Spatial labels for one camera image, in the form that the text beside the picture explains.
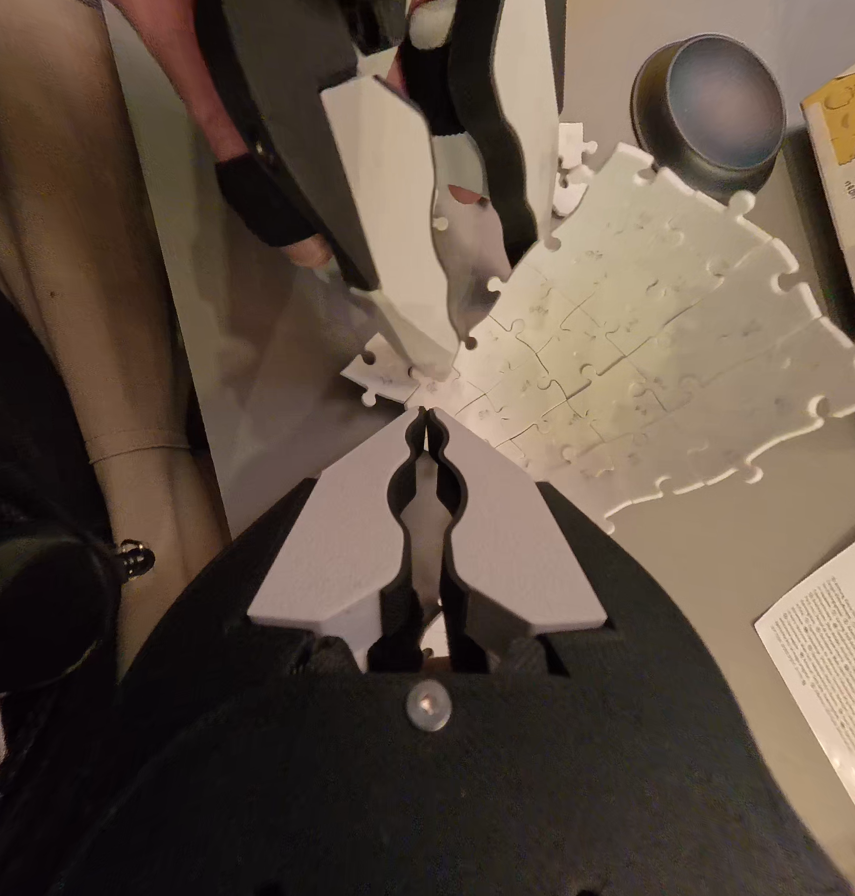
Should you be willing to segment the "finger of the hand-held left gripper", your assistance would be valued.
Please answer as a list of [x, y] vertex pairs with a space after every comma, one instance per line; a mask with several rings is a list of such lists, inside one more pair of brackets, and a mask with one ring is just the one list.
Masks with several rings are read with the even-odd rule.
[[434, 243], [435, 171], [426, 119], [370, 75], [322, 91], [321, 104], [377, 275], [376, 287], [348, 288], [410, 366], [446, 380], [460, 338]]
[[473, 142], [509, 263], [551, 231], [561, 112], [561, 3], [462, 1], [452, 102]]

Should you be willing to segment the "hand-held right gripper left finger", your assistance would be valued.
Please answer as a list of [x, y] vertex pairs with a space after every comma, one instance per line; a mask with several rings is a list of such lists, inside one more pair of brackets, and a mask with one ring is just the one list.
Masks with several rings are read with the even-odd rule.
[[424, 437], [425, 411], [405, 411], [321, 473], [247, 611], [252, 623], [341, 639], [366, 670], [395, 608], [419, 615], [401, 514]]

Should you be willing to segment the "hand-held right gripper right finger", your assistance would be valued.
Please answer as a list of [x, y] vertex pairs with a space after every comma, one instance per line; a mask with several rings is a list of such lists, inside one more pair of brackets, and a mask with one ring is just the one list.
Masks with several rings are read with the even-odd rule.
[[534, 480], [441, 409], [425, 416], [444, 533], [441, 603], [449, 636], [536, 636], [607, 621]]

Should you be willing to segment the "white puzzle piece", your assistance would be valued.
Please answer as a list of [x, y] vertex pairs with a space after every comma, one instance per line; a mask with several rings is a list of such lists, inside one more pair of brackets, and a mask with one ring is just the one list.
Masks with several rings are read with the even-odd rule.
[[442, 409], [454, 417], [483, 395], [456, 369], [452, 369], [445, 380], [437, 380], [412, 367], [410, 378], [416, 383], [416, 388], [405, 401], [406, 409]]
[[444, 532], [448, 521], [448, 513], [435, 495], [433, 485], [417, 491], [403, 511], [402, 521], [410, 533], [412, 584], [422, 609], [430, 614], [440, 599]]
[[418, 387], [410, 364], [380, 333], [366, 342], [360, 354], [341, 370], [341, 376], [360, 388], [366, 408], [375, 407], [378, 398], [404, 406]]
[[567, 218], [581, 202], [594, 177], [594, 172], [585, 164], [585, 157], [595, 154], [597, 149], [598, 144], [594, 140], [585, 140], [581, 123], [559, 123], [553, 195], [553, 214], [556, 218]]

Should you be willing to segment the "partly built white puzzle ball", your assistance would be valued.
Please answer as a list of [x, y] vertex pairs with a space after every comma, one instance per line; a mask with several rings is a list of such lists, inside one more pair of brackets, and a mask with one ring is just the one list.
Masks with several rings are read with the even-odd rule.
[[739, 475], [781, 442], [855, 415], [855, 338], [799, 264], [747, 220], [619, 143], [575, 169], [556, 248], [530, 250], [459, 372], [455, 419], [604, 530], [632, 505]]

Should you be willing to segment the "colourful printed puzzle box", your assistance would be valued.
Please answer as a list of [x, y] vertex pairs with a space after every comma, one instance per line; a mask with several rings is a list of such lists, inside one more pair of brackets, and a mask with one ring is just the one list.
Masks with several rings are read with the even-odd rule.
[[855, 63], [801, 107], [855, 294]]

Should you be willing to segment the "person's left hand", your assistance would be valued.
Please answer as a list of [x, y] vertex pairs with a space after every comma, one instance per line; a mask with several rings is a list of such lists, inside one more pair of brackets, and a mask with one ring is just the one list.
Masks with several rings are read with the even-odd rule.
[[321, 268], [332, 249], [248, 151], [211, 79], [193, 1], [115, 1], [171, 82], [213, 153], [220, 194], [245, 227], [294, 264]]

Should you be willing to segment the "black round cup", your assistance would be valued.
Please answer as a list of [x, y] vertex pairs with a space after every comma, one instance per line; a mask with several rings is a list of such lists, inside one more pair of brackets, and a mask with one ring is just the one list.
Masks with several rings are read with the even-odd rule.
[[744, 43], [704, 33], [655, 51], [636, 74], [631, 120], [658, 168], [727, 203], [768, 181], [786, 129], [779, 84]]

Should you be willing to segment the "metal badge clip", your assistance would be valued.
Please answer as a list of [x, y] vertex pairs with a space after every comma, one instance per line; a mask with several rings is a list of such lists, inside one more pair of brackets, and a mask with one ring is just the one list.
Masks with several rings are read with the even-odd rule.
[[114, 564], [121, 583], [125, 584], [150, 572], [156, 564], [153, 550], [135, 539], [125, 539], [115, 547]]

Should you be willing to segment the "beige trousers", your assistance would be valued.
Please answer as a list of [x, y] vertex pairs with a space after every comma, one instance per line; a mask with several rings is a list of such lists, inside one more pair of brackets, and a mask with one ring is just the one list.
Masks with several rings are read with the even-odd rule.
[[0, 288], [63, 378], [113, 535], [156, 557], [122, 591], [122, 677], [228, 526], [94, 2], [0, 2]]

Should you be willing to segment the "black round badge reel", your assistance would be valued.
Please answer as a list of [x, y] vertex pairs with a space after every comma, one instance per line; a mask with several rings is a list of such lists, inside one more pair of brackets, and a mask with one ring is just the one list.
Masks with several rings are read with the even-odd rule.
[[53, 525], [0, 530], [0, 697], [51, 686], [111, 632], [121, 577], [92, 540]]

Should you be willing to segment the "white printed instruction leaflet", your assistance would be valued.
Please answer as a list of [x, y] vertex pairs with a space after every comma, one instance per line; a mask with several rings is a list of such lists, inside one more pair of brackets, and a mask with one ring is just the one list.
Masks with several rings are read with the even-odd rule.
[[855, 542], [754, 628], [855, 806]]

